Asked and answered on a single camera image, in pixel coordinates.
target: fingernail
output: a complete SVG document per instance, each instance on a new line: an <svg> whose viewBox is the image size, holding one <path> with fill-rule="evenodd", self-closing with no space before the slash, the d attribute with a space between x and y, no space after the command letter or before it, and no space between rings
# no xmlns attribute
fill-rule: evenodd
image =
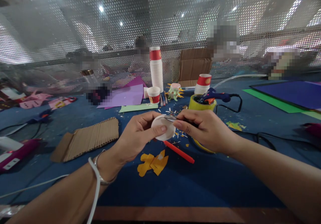
<svg viewBox="0 0 321 224"><path fill-rule="evenodd" d="M179 121L175 121L175 127L181 129L183 125Z"/></svg>

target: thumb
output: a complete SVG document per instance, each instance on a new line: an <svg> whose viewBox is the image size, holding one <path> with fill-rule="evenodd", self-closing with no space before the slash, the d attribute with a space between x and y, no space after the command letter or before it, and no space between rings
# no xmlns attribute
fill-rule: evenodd
<svg viewBox="0 0 321 224"><path fill-rule="evenodd" d="M187 123L186 121L181 121L181 120L175 120L174 121L174 126L178 128L181 131L184 131L186 134L192 136L195 139L199 139L201 136L201 131L192 126L191 124Z"/></svg>
<svg viewBox="0 0 321 224"><path fill-rule="evenodd" d="M166 133L167 127L165 125L159 125L155 126L153 128L149 128L145 131L143 131L143 139L148 142L152 139L154 139L157 136L160 136L164 133Z"/></svg>

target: left hand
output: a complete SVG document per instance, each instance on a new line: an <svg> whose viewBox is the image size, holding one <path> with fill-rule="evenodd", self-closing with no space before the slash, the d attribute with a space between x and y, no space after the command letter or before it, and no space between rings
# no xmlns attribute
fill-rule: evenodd
<svg viewBox="0 0 321 224"><path fill-rule="evenodd" d="M165 125L150 127L153 120L159 115L161 114L149 111L131 118L122 135L112 147L121 162L133 161L147 142L166 132Z"/></svg>

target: yellow tape roll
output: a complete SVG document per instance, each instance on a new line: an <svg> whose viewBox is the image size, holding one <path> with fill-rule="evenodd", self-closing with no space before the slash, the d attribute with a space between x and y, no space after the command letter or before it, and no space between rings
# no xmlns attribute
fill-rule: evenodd
<svg viewBox="0 0 321 224"><path fill-rule="evenodd" d="M206 151L206 152L208 152L208 153L211 153L211 154L215 154L215 152L213 152L213 151L205 148L204 146L202 146L196 139L193 138L193 140L194 140L195 144L196 144L198 147L200 147L202 150L204 150L204 151Z"/></svg>
<svg viewBox="0 0 321 224"><path fill-rule="evenodd" d="M194 97L197 95L192 95L191 99L190 99L190 104L188 106L188 109L193 109L193 110L212 110L214 111L214 108L216 106L216 100L214 100L214 102L211 105L203 105L203 104L199 104L194 100Z"/></svg>

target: white cable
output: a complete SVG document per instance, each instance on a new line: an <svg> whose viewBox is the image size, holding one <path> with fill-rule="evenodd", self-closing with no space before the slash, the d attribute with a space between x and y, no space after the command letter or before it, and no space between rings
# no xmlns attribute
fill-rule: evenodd
<svg viewBox="0 0 321 224"><path fill-rule="evenodd" d="M51 179L51 180L49 180L49 181L42 182L42 183L40 183L40 184L37 184L37 185L34 185L34 186L27 187L27 188L25 188L25 189L21 189L21 190L15 191L15 192L11 192L11 193L5 194L5 195L3 195L3 196L0 196L0 199L1 199L1 198L4 198L4 197L7 197L7 196L10 196L10 195L13 195L13 194L16 194L16 193L19 193L19 192L22 192L22 191L25 191L25 190L28 190L28 189L32 189L32 188L35 188L35 187L38 187L38 186L41 186L41 185L47 184L47 183L49 183L49 182L52 182L52 181L58 180L58 179L60 179L60 178L66 177L66 176L68 176L68 175L59 176L59 177L56 177L56 178Z"/></svg>
<svg viewBox="0 0 321 224"><path fill-rule="evenodd" d="M217 86L221 85L222 83L231 80L231 79L235 79L235 78L239 78L239 77L266 77L267 75L265 74L248 74L248 75L235 75L233 77L230 77L228 79L224 79L223 81L219 82L218 84L216 84L213 89L216 89Z"/></svg>
<svg viewBox="0 0 321 224"><path fill-rule="evenodd" d="M94 213L95 213L95 209L96 209L96 205L97 205L97 201L98 201L98 196L99 196L100 173L90 157L88 158L88 162L89 162L90 166L92 167L92 169L94 170L95 175L96 175L96 179L97 179L95 198L94 198L93 206L91 207L90 215L87 220L87 224L91 224L91 221L93 220L93 217L94 217Z"/></svg>

